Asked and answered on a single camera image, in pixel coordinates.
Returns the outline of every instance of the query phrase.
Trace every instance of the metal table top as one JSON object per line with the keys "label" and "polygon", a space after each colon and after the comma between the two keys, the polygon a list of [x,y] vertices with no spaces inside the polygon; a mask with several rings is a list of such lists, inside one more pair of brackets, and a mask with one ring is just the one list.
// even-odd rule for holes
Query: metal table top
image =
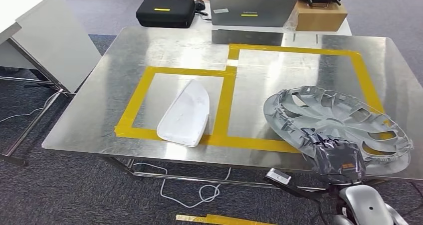
{"label": "metal table top", "polygon": [[[234,61],[228,59],[229,46],[225,44],[228,42],[297,47],[297,50],[325,49],[327,54],[241,49],[239,59]],[[374,178],[423,180],[420,156],[423,89],[392,40],[383,37],[127,27],[117,36],[42,146],[109,157],[309,171],[309,165],[297,153],[236,148],[242,144],[230,145],[236,147],[200,144],[189,148],[166,141],[117,137],[115,126],[149,66],[225,70],[231,65],[237,66],[237,71],[227,135],[277,140],[265,121],[262,106],[281,89],[316,85],[363,101],[371,99],[371,94],[363,91],[372,88],[366,88],[369,84],[359,78],[366,72],[357,70],[348,56],[331,54],[335,50],[361,54],[381,106],[415,143],[411,164],[405,170]],[[141,107],[137,108],[132,127],[154,130],[191,78],[200,81],[210,95],[211,114],[206,133],[213,133],[223,87],[223,78],[218,76],[156,73]]]}

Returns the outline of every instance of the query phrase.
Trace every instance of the silver laptop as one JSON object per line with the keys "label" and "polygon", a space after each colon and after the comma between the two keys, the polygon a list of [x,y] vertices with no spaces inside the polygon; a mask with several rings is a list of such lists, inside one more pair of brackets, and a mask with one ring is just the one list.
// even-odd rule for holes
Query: silver laptop
{"label": "silver laptop", "polygon": [[297,0],[210,0],[213,25],[283,27]]}

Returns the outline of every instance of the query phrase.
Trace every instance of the white cable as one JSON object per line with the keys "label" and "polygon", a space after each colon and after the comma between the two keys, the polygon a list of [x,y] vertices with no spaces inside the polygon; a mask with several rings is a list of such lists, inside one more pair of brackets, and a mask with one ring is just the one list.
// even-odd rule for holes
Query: white cable
{"label": "white cable", "polygon": [[[147,164],[147,163],[135,163],[135,164],[134,164],[134,166],[135,166],[135,165],[139,165],[139,164],[144,164],[144,165],[148,165],[148,166],[151,166],[151,167],[154,167],[154,168],[157,168],[157,169],[162,169],[162,170],[164,170],[164,171],[165,171],[165,173],[166,173],[166,174],[168,174],[168,170],[167,170],[167,169],[162,168],[162,167],[159,167],[159,166],[156,166],[156,165],[152,165],[152,164]],[[227,176],[226,176],[225,180],[227,180],[227,179],[229,178],[229,175],[230,175],[230,171],[231,171],[231,169],[232,169],[232,168],[229,168],[229,170],[227,171]],[[163,182],[162,182],[162,187],[160,188],[160,196],[162,196],[163,198],[167,198],[167,199],[173,200],[173,201],[175,201],[175,202],[179,203],[180,205],[182,205],[182,206],[184,206],[184,207],[186,207],[186,208],[189,208],[189,209],[194,208],[194,207],[196,207],[196,206],[198,206],[198,205],[200,205],[200,204],[202,204],[202,203],[204,203],[204,202],[206,202],[206,203],[210,203],[211,201],[213,201],[213,200],[214,200],[217,196],[219,196],[219,194],[220,194],[219,187],[220,187],[220,185],[221,185],[221,184],[216,185],[216,186],[214,186],[214,185],[204,185],[204,186],[202,186],[202,187],[199,189],[199,197],[200,197],[201,201],[200,201],[200,202],[198,202],[198,203],[196,203],[196,204],[194,204],[194,205],[192,205],[192,206],[188,206],[188,205],[186,205],[186,204],[182,203],[181,201],[179,201],[179,200],[177,200],[177,199],[174,199],[174,198],[168,197],[168,196],[166,196],[166,195],[163,195],[163,187],[165,186],[165,182],[166,182],[166,179],[163,179]],[[210,196],[210,197],[208,197],[208,198],[206,198],[206,199],[204,199],[204,198],[203,198],[203,196],[202,196],[202,194],[201,194],[201,191],[202,191],[202,190],[203,190],[203,188],[205,188],[205,187],[212,187],[212,188],[214,188],[214,195],[213,195],[213,196]]]}
{"label": "white cable", "polygon": [[34,110],[33,110],[32,112],[30,112],[29,114],[16,114],[16,115],[12,115],[12,116],[10,116],[10,117],[7,117],[7,118],[5,118],[5,119],[0,120],[0,123],[1,123],[1,122],[6,121],[6,120],[8,120],[8,119],[14,118],[14,117],[19,117],[19,116],[28,116],[28,115],[33,114],[35,111],[45,109],[45,107],[46,107],[47,103],[50,101],[50,99],[51,99],[51,98],[53,98],[53,96],[54,96],[54,95],[59,94],[59,93],[63,93],[63,92],[58,91],[58,92],[55,92],[54,94],[52,94],[52,95],[51,95],[51,96],[50,96],[50,97],[49,97],[49,98],[48,98],[48,99],[44,102],[44,106],[43,106],[42,108],[34,109]]}

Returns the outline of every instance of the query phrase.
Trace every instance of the yellow tape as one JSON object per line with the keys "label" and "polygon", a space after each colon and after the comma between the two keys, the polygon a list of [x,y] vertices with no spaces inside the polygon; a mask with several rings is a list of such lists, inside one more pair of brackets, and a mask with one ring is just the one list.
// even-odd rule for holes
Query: yellow tape
{"label": "yellow tape", "polygon": [[[280,46],[264,46],[264,45],[247,45],[247,44],[230,44],[228,60],[238,60],[241,49],[247,50],[264,50],[276,52],[291,53],[308,53],[308,54],[325,54],[348,56],[351,58],[357,79],[363,91],[363,95],[367,103],[374,109],[383,112],[383,106],[378,99],[378,94],[373,86],[372,80],[367,72],[366,65],[361,55],[356,51],[334,50],[334,49],[313,49],[313,48],[296,48],[296,47],[280,47]],[[237,67],[227,65],[225,70],[206,70],[206,69],[185,69],[185,68],[168,68],[168,67],[146,67],[144,74],[135,88],[135,91],[122,114],[121,119],[115,127],[117,137],[158,140],[155,130],[133,128],[132,124],[138,114],[143,99],[147,94],[148,88],[156,73],[163,74],[183,74],[183,75],[199,75],[223,77],[223,84],[219,98],[219,104],[216,112],[216,118],[213,128],[213,134],[203,135],[200,143],[203,145],[233,147],[242,149],[256,149],[286,153],[299,153],[294,147],[285,141],[266,140],[257,138],[240,138],[229,137],[227,135],[229,127],[230,111],[232,107],[232,99],[235,87]]]}
{"label": "yellow tape", "polygon": [[211,214],[207,214],[205,218],[196,216],[176,215],[176,220],[216,225],[274,225]]}
{"label": "yellow tape", "polygon": [[227,135],[230,109],[232,107],[233,90],[235,89],[236,67],[227,66],[226,71],[232,73],[233,76],[223,79],[219,106],[217,107],[216,120],[213,127],[213,135],[217,136]]}

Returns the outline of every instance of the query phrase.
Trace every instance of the black zipper case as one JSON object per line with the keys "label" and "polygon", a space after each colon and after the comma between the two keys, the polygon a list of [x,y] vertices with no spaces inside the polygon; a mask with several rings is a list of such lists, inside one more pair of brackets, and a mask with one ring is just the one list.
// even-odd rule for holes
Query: black zipper case
{"label": "black zipper case", "polygon": [[145,27],[189,28],[195,11],[194,0],[144,0],[136,16]]}

